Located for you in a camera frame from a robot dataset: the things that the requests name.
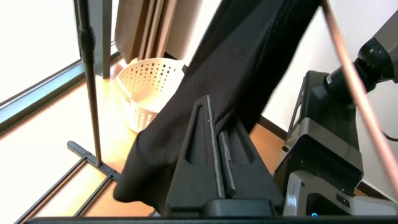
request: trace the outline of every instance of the black cloth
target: black cloth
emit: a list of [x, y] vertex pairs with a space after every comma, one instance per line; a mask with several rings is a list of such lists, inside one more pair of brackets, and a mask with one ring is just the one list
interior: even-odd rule
[[[208, 56], [196, 56], [202, 58], [197, 59], [197, 68], [188, 70], [174, 96], [137, 135], [114, 190], [116, 200], [142, 201], [164, 213], [167, 192], [197, 99], [210, 96], [217, 133], [233, 115], [250, 132], [319, 5], [317, 0], [262, 0], [252, 10], [245, 10], [241, 21], [231, 26], [228, 19], [234, 20], [236, 15], [229, 11], [233, 8], [239, 13], [237, 7], [253, 3], [229, 2], [230, 7], [221, 7], [216, 13], [222, 18], [219, 21], [229, 27], [228, 31], [221, 32], [224, 26], [217, 24], [210, 27], [205, 34], [208, 40], [202, 41], [198, 49], [198, 54], [207, 49]], [[211, 37], [212, 32], [222, 35]]]

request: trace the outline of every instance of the white wall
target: white wall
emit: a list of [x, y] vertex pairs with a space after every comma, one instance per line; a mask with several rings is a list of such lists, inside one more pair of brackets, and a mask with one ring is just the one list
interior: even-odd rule
[[189, 66], [221, 0], [179, 0], [166, 52]]
[[[331, 6], [350, 57], [354, 60], [360, 47], [398, 10], [398, 1], [331, 0]], [[308, 70], [332, 72], [339, 66], [340, 61], [331, 42], [322, 10], [319, 9], [285, 77], [273, 93], [262, 115], [287, 130], [305, 73]], [[378, 84], [368, 97], [383, 130], [398, 138], [398, 117], [396, 116], [398, 114], [398, 85], [392, 82]], [[359, 113], [357, 113], [357, 127], [359, 146], [363, 155], [364, 181], [385, 195], [394, 197]], [[398, 143], [390, 142], [390, 146], [398, 158]]]

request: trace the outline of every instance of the window frame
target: window frame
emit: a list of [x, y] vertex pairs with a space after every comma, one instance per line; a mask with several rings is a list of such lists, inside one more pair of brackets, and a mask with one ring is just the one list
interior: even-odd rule
[[[73, 2], [78, 31], [77, 0], [73, 0]], [[120, 56], [114, 42], [111, 43], [112, 0], [88, 0], [88, 3], [90, 21], [95, 33], [95, 73], [103, 78], [109, 78], [111, 62]], [[74, 89], [84, 80], [85, 66], [79, 59], [3, 101], [0, 103], [0, 136], [39, 112], [51, 101]]]

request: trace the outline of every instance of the laundry basket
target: laundry basket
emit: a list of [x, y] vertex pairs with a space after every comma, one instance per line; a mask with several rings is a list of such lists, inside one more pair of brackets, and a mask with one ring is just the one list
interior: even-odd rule
[[134, 132], [145, 129], [177, 90], [184, 76], [183, 63], [150, 58], [129, 64], [116, 77], [121, 111]]

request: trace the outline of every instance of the brown curtain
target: brown curtain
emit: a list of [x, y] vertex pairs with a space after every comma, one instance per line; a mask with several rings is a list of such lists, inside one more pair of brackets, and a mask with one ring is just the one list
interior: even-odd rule
[[115, 43], [126, 63], [163, 57], [177, 0], [119, 0]]

